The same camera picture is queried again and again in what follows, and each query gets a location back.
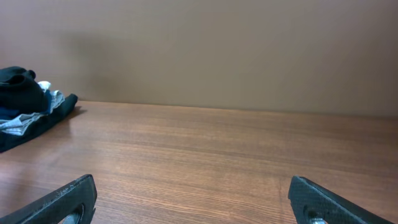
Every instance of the pile of clothes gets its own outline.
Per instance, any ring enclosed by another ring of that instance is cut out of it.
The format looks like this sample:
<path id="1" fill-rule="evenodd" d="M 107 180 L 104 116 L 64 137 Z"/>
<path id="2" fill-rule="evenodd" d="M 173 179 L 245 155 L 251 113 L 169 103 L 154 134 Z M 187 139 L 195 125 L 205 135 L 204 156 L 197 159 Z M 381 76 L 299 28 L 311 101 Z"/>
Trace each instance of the pile of clothes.
<path id="1" fill-rule="evenodd" d="M 77 96 L 51 91 L 32 70 L 0 69 L 0 152 L 40 136 L 73 111 Z"/>

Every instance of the wood grain surface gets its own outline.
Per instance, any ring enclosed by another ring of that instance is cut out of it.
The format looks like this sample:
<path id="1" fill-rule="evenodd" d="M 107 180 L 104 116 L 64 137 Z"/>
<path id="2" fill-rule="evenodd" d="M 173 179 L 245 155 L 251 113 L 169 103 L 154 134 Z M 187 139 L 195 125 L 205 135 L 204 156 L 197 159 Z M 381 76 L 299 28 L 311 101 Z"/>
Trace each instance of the wood grain surface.
<path id="1" fill-rule="evenodd" d="M 398 119 L 78 106 L 0 154 L 0 216 L 93 174 L 93 223 L 295 223 L 302 175 L 398 222 Z"/>

